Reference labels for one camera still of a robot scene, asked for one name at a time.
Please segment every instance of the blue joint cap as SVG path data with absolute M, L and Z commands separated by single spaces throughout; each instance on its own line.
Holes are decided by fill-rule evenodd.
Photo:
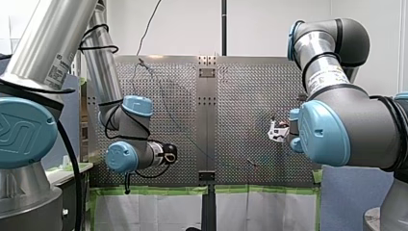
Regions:
M 328 105 L 317 100 L 304 103 L 300 109 L 299 131 L 302 149 L 313 162 L 333 167 L 348 163 L 348 133 Z
M 57 136 L 57 122 L 42 105 L 22 98 L 0 98 L 1 169 L 39 162 Z
M 153 101 L 149 98 L 128 95 L 123 99 L 123 108 L 134 115 L 151 117 L 153 115 Z
M 303 153 L 303 148 L 302 148 L 302 144 L 300 141 L 300 138 L 295 138 L 291 141 L 291 149 L 295 152 L 295 153 Z
M 289 114 L 289 120 L 298 120 L 299 119 L 299 109 L 292 109 Z
M 118 141 L 109 146 L 105 163 L 114 172 L 125 173 L 138 168 L 139 158 L 131 144 Z
M 398 100 L 398 99 L 408 100 L 408 92 L 398 93 L 398 94 L 395 96 L 394 99 L 395 99 L 395 100 Z

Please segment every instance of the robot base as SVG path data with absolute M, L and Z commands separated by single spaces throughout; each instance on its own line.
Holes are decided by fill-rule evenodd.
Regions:
M 63 197 L 54 188 L 46 201 L 11 213 L 0 214 L 0 227 L 4 231 L 61 231 L 63 230 Z

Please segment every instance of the metal pole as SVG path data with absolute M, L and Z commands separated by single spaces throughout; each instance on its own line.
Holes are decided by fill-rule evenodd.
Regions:
M 222 18 L 222 56 L 227 56 L 227 0 L 221 0 Z

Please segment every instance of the end effector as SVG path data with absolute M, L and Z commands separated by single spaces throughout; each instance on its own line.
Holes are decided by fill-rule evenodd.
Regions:
M 399 118 L 406 117 L 406 94 L 369 97 L 352 85 L 355 71 L 370 51 L 365 28 L 351 19 L 296 23 L 288 57 L 302 70 L 309 98 L 291 113 L 291 147 L 314 162 L 335 167 L 406 166 L 406 140 Z
M 99 114 L 106 136 L 109 139 L 122 139 L 111 144 L 106 152 L 105 162 L 113 171 L 132 172 L 172 165 L 177 161 L 175 145 L 148 139 L 152 106 L 153 103 L 148 98 L 129 95 L 124 97 L 122 103 L 110 106 L 111 109 L 106 114 Z M 119 135 L 109 137 L 108 129 L 118 131 Z

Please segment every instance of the robotic arm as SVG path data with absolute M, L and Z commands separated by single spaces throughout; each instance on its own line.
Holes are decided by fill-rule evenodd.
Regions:
M 104 12 L 104 5 L 97 4 L 80 49 L 87 59 L 90 79 L 98 95 L 99 121 L 105 127 L 105 134 L 112 139 L 107 130 L 118 131 L 116 138 L 122 139 L 108 148 L 106 164 L 118 173 L 174 164 L 176 146 L 148 139 L 152 101 L 136 95 L 123 97 L 113 52 L 102 48 L 113 44 Z
M 152 101 L 122 95 L 104 11 L 100 0 L 39 1 L 0 76 L 0 227 L 4 230 L 62 230 L 66 215 L 62 191 L 50 186 L 40 160 L 61 131 L 61 95 L 74 92 L 63 90 L 63 84 L 80 46 L 98 95 L 99 121 L 106 134 L 118 131 L 115 138 L 120 139 L 107 150 L 108 167 L 125 173 L 177 160 L 174 145 L 148 139 Z M 73 150 L 68 152 L 75 159 Z M 80 185 L 79 179 L 77 201 Z M 77 215 L 81 209 L 77 203 Z M 75 230 L 80 230 L 80 222 L 77 216 Z
M 407 230 L 407 94 L 369 95 L 352 85 L 370 51 L 369 35 L 350 19 L 294 24 L 288 57 L 302 70 L 309 98 L 291 111 L 291 148 L 333 167 L 395 172 L 381 208 L 381 230 Z

